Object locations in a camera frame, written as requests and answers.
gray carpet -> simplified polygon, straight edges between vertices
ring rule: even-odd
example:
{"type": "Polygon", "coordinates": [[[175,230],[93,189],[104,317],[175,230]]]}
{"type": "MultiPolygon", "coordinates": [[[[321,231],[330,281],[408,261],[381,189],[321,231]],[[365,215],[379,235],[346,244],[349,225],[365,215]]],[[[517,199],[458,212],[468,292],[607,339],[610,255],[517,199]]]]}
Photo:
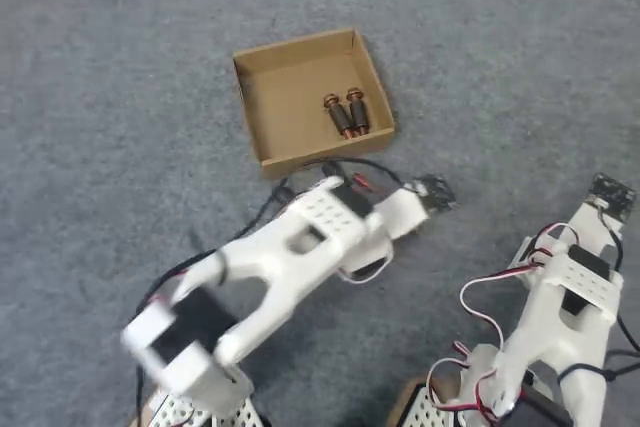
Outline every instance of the gray carpet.
{"type": "MultiPolygon", "coordinates": [[[[567,219],[595,172],[640,188],[640,0],[0,0],[2,424],[130,419],[119,333],[140,295],[269,191],[231,53],[352,25],[399,122],[375,158],[444,173],[460,207],[375,282],[322,285],[248,359],[275,426],[382,425],[453,339],[493,340],[457,303],[465,278],[567,219]]],[[[640,336],[640,212],[625,245],[640,336]]],[[[232,308],[259,290],[240,286],[232,308]]],[[[525,291],[471,298],[510,328],[525,291]]],[[[612,385],[603,425],[638,425],[638,396],[640,375],[612,385]]]]}

cardboard box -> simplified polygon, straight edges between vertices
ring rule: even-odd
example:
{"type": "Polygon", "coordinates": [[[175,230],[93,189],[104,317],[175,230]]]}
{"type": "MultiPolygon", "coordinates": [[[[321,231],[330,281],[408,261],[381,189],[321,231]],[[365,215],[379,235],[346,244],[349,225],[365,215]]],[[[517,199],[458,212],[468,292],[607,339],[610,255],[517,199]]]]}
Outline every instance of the cardboard box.
{"type": "Polygon", "coordinates": [[[330,155],[384,149],[395,126],[387,95],[362,36],[336,30],[237,52],[233,57],[253,150],[262,172],[283,176],[330,155]],[[344,98],[359,87],[371,131],[345,140],[323,106],[328,93],[344,98]]]}

white wire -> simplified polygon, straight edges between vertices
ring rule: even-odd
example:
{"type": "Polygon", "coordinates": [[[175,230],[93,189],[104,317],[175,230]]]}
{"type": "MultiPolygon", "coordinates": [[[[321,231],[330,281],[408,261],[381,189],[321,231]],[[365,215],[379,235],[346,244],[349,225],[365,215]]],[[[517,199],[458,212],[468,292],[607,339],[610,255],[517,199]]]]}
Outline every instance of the white wire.
{"type": "Polygon", "coordinates": [[[530,270],[532,270],[534,268],[535,267],[531,267],[531,269],[527,269],[527,270],[505,271],[504,273],[499,274],[499,275],[492,275],[492,276],[489,276],[489,277],[479,277],[477,279],[470,280],[469,282],[464,284],[462,289],[460,289],[460,304],[462,305],[462,308],[464,310],[466,310],[467,312],[469,312],[474,317],[478,317],[478,318],[480,318],[482,320],[485,320],[485,321],[489,322],[496,329],[496,332],[498,333],[498,338],[500,340],[499,350],[502,350],[502,348],[504,347],[504,335],[502,333],[502,329],[500,328],[500,325],[498,325],[498,322],[496,322],[493,319],[493,317],[490,317],[487,314],[483,314],[482,312],[479,312],[479,311],[469,307],[469,305],[464,300],[464,293],[472,285],[481,284],[481,283],[484,283],[484,282],[492,282],[494,280],[502,280],[502,279],[506,279],[506,278],[509,278],[509,277],[516,277],[518,275],[526,274],[527,272],[529,272],[530,270]]]}
{"type": "Polygon", "coordinates": [[[379,276],[382,273],[382,271],[387,268],[387,265],[389,265],[389,264],[390,264],[390,262],[387,262],[385,265],[383,265],[378,270],[376,270],[373,274],[365,277],[364,279],[359,279],[359,280],[358,279],[354,279],[353,277],[351,277],[349,274],[347,274],[342,269],[338,269],[338,276],[342,280],[344,280],[345,282],[349,282],[350,284],[355,284],[355,285],[366,284],[367,282],[370,282],[373,279],[375,279],[377,276],[379,276]]]}
{"type": "Polygon", "coordinates": [[[556,230],[558,227],[565,227],[565,228],[569,229],[571,232],[573,232],[573,235],[576,238],[576,244],[580,245],[580,236],[578,235],[578,232],[576,231],[576,229],[574,229],[572,226],[570,226],[566,222],[556,222],[555,224],[551,224],[549,227],[544,229],[540,235],[541,236],[544,235],[544,234],[549,235],[551,232],[556,230]]]}
{"type": "Polygon", "coordinates": [[[467,364],[466,362],[460,360],[460,359],[456,359],[454,357],[443,357],[442,359],[437,360],[429,369],[429,373],[427,374],[427,381],[426,381],[426,385],[427,385],[427,398],[429,400],[429,402],[431,403],[431,405],[433,405],[436,409],[439,410],[446,410],[446,409],[457,409],[460,407],[468,407],[470,404],[441,404],[439,402],[436,402],[435,399],[433,398],[433,396],[431,395],[431,378],[433,377],[433,372],[436,370],[436,367],[438,367],[439,365],[445,364],[445,363],[452,363],[452,364],[456,364],[459,365],[461,367],[464,368],[468,368],[469,364],[467,364]]]}
{"type": "Polygon", "coordinates": [[[459,340],[454,340],[453,341],[453,346],[456,348],[456,350],[458,350],[460,353],[466,355],[467,357],[469,357],[471,355],[471,351],[469,350],[469,348],[464,345],[462,342],[460,342],[459,340]]]}

wire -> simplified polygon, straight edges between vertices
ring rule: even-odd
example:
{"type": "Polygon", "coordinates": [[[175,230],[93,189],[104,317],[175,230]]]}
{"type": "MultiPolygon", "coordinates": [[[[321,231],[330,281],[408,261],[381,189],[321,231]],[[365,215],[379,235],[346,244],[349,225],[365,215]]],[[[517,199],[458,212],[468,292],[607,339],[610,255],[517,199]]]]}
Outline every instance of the wire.
{"type": "Polygon", "coordinates": [[[386,262],[382,267],[379,267],[376,271],[366,276],[364,279],[355,279],[342,269],[338,269],[337,274],[338,274],[338,277],[340,277],[345,282],[348,282],[354,285],[362,285],[362,284],[366,284],[367,282],[371,282],[373,279],[379,276],[382,273],[382,271],[387,268],[387,265],[389,264],[390,262],[386,262]]]}
{"type": "Polygon", "coordinates": [[[443,357],[442,359],[437,360],[429,369],[429,372],[427,373],[427,380],[426,380],[426,384],[427,384],[427,397],[428,397],[428,401],[431,403],[431,405],[433,405],[436,409],[438,410],[442,410],[444,412],[462,412],[464,410],[478,410],[478,407],[476,404],[454,404],[454,405],[450,405],[450,404],[441,404],[440,402],[436,402],[436,400],[433,398],[432,395],[432,385],[431,385],[431,379],[433,377],[433,372],[436,370],[436,367],[438,367],[439,365],[445,364],[445,363],[451,363],[451,364],[456,364],[459,365],[460,367],[467,369],[469,368],[469,364],[467,364],[466,362],[463,362],[462,360],[453,358],[453,357],[443,357]]]}
{"type": "Polygon", "coordinates": [[[373,167],[374,169],[385,173],[391,180],[393,180],[396,184],[398,184],[398,186],[402,189],[408,190],[410,192],[413,193],[417,193],[414,189],[408,187],[406,185],[405,182],[402,181],[402,179],[400,178],[400,176],[398,174],[396,174],[393,170],[391,170],[388,167],[385,167],[384,165],[375,162],[373,160],[369,160],[369,159],[361,159],[359,157],[342,157],[342,156],[335,156],[335,157],[323,157],[321,159],[313,159],[313,160],[309,160],[307,162],[305,162],[303,165],[305,166],[310,166],[310,165],[315,165],[315,164],[325,164],[328,162],[345,162],[345,163],[350,163],[350,164],[361,164],[361,165],[368,165],[369,167],[373,167]]]}
{"type": "Polygon", "coordinates": [[[485,322],[488,322],[489,324],[491,324],[495,329],[496,332],[498,333],[498,338],[500,341],[500,347],[499,350],[502,350],[502,348],[504,347],[504,335],[502,333],[502,329],[500,328],[500,325],[498,324],[498,322],[496,322],[493,317],[487,315],[487,314],[483,314],[482,312],[479,312],[475,309],[472,309],[471,307],[469,307],[469,305],[466,303],[466,301],[464,300],[464,294],[467,291],[467,289],[469,287],[471,287],[472,285],[475,284],[480,284],[480,283],[484,283],[484,282],[492,282],[494,280],[502,280],[502,279],[507,279],[509,277],[515,277],[518,275],[522,275],[525,274],[535,268],[537,268],[538,266],[535,264],[530,264],[530,265],[525,265],[522,267],[516,267],[513,269],[507,269],[507,270],[501,270],[500,272],[496,272],[494,274],[488,275],[486,277],[478,277],[476,279],[472,279],[469,282],[467,282],[462,289],[460,289],[460,304],[462,305],[462,308],[464,310],[466,310],[469,314],[473,315],[474,317],[478,317],[479,319],[484,320],[485,322]]]}
{"type": "MultiPolygon", "coordinates": [[[[502,333],[502,329],[500,328],[500,325],[489,315],[483,314],[482,312],[479,312],[477,310],[472,309],[471,307],[469,307],[467,305],[467,303],[464,300],[464,293],[466,292],[466,290],[471,287],[474,284],[477,283],[482,283],[482,282],[490,282],[490,281],[494,281],[494,280],[501,280],[501,279],[506,279],[509,277],[515,277],[518,275],[522,275],[525,274],[533,269],[535,269],[537,267],[537,265],[527,265],[527,266],[523,266],[523,267],[516,267],[514,269],[507,269],[507,270],[501,270],[499,272],[495,272],[493,274],[490,274],[488,276],[485,277],[479,277],[476,279],[472,279],[469,282],[467,282],[462,289],[460,289],[460,304],[462,305],[462,307],[471,315],[473,315],[474,317],[478,317],[486,322],[488,322],[489,324],[491,324],[495,329],[496,332],[498,333],[498,337],[500,339],[500,349],[502,350],[503,346],[504,346],[504,336],[502,333]]],[[[469,356],[470,355],[470,351],[469,349],[460,341],[456,340],[453,342],[453,348],[459,352],[462,355],[466,355],[469,356]]],[[[449,363],[454,363],[456,365],[459,365],[463,368],[468,368],[469,364],[467,364],[466,362],[453,358],[453,357],[444,357],[438,361],[436,361],[431,368],[429,369],[429,373],[427,374],[427,392],[428,392],[428,400],[429,402],[431,402],[431,404],[439,410],[443,410],[445,412],[461,412],[464,410],[477,410],[481,413],[481,415],[491,424],[493,425],[494,420],[492,419],[493,413],[491,412],[491,409],[485,407],[482,404],[482,400],[480,399],[480,391],[479,391],[479,385],[480,382],[484,379],[487,379],[489,377],[491,377],[492,375],[495,374],[495,369],[492,369],[486,373],[484,373],[479,379],[478,382],[475,385],[474,388],[474,392],[475,392],[475,397],[476,397],[476,402],[475,404],[457,404],[457,405],[449,405],[449,404],[440,404],[437,403],[433,396],[431,395],[431,378],[433,376],[433,372],[435,371],[436,367],[444,364],[446,362],[449,363]]]]}
{"type": "Polygon", "coordinates": [[[562,382],[569,374],[576,370],[587,370],[589,372],[593,372],[595,374],[600,374],[604,377],[607,382],[613,382],[621,375],[630,374],[631,372],[635,372],[636,370],[640,370],[640,362],[636,362],[631,365],[627,365],[626,367],[622,367],[620,369],[601,369],[600,367],[596,367],[595,365],[590,364],[573,364],[563,370],[560,374],[558,374],[558,383],[562,382]]]}
{"type": "MultiPolygon", "coordinates": [[[[598,207],[598,219],[600,219],[600,222],[602,223],[602,225],[604,225],[604,227],[607,229],[607,231],[609,232],[609,235],[611,236],[611,239],[613,240],[613,243],[616,246],[618,255],[616,256],[616,262],[614,264],[613,270],[615,270],[616,272],[620,272],[620,267],[622,267],[622,259],[624,258],[622,241],[620,240],[620,237],[618,237],[618,235],[609,226],[609,224],[607,224],[607,222],[604,220],[604,211],[602,207],[598,207]]],[[[627,328],[627,325],[624,323],[624,320],[622,320],[622,317],[620,316],[620,314],[618,314],[617,319],[618,319],[618,325],[620,326],[620,330],[622,331],[624,336],[627,338],[627,341],[631,344],[631,346],[634,349],[636,349],[636,351],[640,352],[640,344],[638,344],[638,341],[633,337],[633,335],[631,334],[631,331],[627,328]]]]}
{"type": "Polygon", "coordinates": [[[625,350],[625,349],[609,349],[607,354],[604,357],[604,361],[607,362],[614,357],[635,357],[640,358],[640,352],[635,350],[625,350]]]}
{"type": "MultiPolygon", "coordinates": [[[[271,190],[271,194],[269,194],[269,197],[267,197],[267,200],[265,200],[262,206],[258,209],[258,212],[253,217],[253,219],[251,219],[242,229],[240,229],[238,232],[233,234],[229,242],[245,236],[249,231],[251,231],[251,229],[253,229],[256,225],[258,225],[258,222],[260,222],[260,219],[264,216],[265,212],[269,208],[269,205],[271,205],[271,203],[276,199],[276,197],[278,196],[278,193],[280,192],[281,189],[284,188],[288,180],[289,180],[289,177],[285,177],[280,182],[278,182],[278,184],[271,190]]],[[[210,249],[205,252],[200,252],[192,257],[189,257],[187,260],[180,262],[178,265],[173,266],[172,268],[167,270],[165,273],[157,277],[151,283],[151,286],[149,287],[149,289],[147,289],[147,291],[145,292],[144,296],[142,297],[142,300],[138,303],[138,306],[136,307],[136,312],[133,318],[137,317],[142,313],[146,305],[149,303],[149,299],[151,299],[155,295],[158,289],[160,289],[160,287],[162,287],[165,284],[165,282],[175,277],[176,275],[182,274],[183,271],[186,271],[187,269],[189,269],[189,267],[201,261],[205,257],[212,255],[213,253],[216,252],[216,250],[217,249],[210,249]]],[[[144,370],[142,370],[142,367],[138,365],[136,366],[136,401],[135,401],[137,427],[142,426],[142,390],[143,388],[144,388],[144,370]]]]}
{"type": "Polygon", "coordinates": [[[471,355],[471,351],[469,350],[469,348],[459,340],[453,341],[453,348],[456,350],[456,352],[464,355],[465,357],[469,357],[471,355]]]}

robotic arm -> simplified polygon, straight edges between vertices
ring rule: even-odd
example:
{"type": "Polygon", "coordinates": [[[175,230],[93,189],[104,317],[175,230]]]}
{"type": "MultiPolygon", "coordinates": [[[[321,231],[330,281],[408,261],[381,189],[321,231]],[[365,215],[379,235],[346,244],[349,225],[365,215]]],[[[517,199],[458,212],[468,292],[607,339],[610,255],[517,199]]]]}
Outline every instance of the robotic arm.
{"type": "Polygon", "coordinates": [[[619,238],[634,199],[635,192],[599,174],[567,224],[524,239],[504,274],[522,271],[530,289],[518,326],[503,348],[481,344],[468,353],[459,394],[447,403],[478,406],[458,414],[464,425],[487,426],[507,416],[526,396],[523,379],[537,361],[559,375],[569,414],[546,407],[547,417],[576,427],[600,425],[606,380],[594,369],[576,367],[603,367],[623,279],[619,265],[611,268],[601,256],[619,238]]]}
{"type": "Polygon", "coordinates": [[[252,393],[237,364],[284,324],[298,303],[334,273],[358,282],[393,258],[392,240],[449,207],[453,194],[430,176],[378,204],[325,178],[255,233],[232,241],[184,274],[170,305],[151,302],[122,340],[160,386],[227,417],[252,393]],[[248,277],[268,285],[259,308],[236,322],[212,297],[216,287],[248,277]]]}

